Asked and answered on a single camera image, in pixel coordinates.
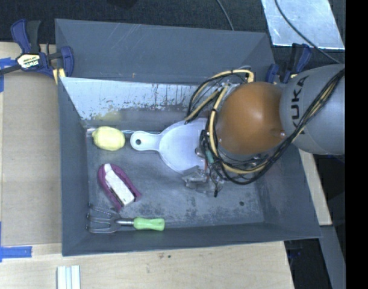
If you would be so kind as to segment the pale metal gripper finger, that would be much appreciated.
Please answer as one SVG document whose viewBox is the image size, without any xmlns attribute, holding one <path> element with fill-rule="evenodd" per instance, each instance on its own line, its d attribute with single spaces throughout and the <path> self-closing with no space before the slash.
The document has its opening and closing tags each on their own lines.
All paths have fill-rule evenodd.
<svg viewBox="0 0 368 289">
<path fill-rule="evenodd" d="M 201 169 L 199 166 L 195 166 L 183 172 L 182 180 L 186 184 L 205 183 L 207 181 L 207 174 L 205 170 Z"/>
<path fill-rule="evenodd" d="M 215 184 L 210 181 L 189 181 L 186 182 L 186 187 L 198 193 L 214 194 L 216 190 Z"/>
</svg>

